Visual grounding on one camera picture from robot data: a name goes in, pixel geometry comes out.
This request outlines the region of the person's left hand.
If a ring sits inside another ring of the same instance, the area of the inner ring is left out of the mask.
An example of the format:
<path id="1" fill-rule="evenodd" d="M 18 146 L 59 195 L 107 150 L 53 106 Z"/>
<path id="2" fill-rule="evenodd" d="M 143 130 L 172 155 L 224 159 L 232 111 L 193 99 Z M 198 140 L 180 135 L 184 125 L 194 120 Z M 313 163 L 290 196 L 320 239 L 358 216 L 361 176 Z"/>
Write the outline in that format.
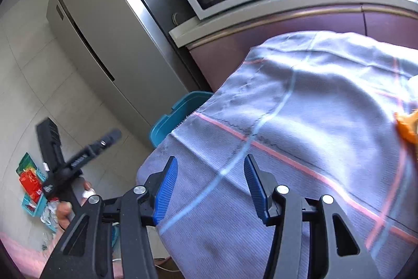
<path id="1" fill-rule="evenodd" d="M 73 184 L 72 189 L 76 191 L 77 202 L 83 205 L 90 196 L 95 195 L 96 191 L 92 184 L 84 177 L 78 178 Z M 61 230 L 65 230 L 74 217 L 74 209 L 72 204 L 67 201 L 60 201 L 55 211 L 57 222 Z"/>

